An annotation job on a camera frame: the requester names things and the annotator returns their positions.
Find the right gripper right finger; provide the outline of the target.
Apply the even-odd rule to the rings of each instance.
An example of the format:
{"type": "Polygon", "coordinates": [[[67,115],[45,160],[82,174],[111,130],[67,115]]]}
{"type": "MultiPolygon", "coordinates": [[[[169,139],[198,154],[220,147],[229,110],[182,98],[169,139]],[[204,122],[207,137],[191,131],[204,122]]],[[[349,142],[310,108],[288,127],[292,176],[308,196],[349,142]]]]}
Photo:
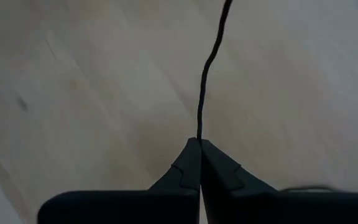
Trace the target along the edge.
{"type": "Polygon", "coordinates": [[[201,188],[209,223],[358,223],[356,192],[277,190],[210,141],[201,145],[201,188]]]}

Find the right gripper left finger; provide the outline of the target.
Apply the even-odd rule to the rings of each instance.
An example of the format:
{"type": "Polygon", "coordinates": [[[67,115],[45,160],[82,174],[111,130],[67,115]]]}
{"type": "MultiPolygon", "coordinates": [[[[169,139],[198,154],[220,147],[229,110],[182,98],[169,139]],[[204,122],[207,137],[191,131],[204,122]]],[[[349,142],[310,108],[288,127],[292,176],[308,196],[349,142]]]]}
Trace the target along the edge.
{"type": "Polygon", "coordinates": [[[169,170],[147,190],[79,190],[47,200],[38,223],[198,223],[201,148],[190,138],[169,170]]]}

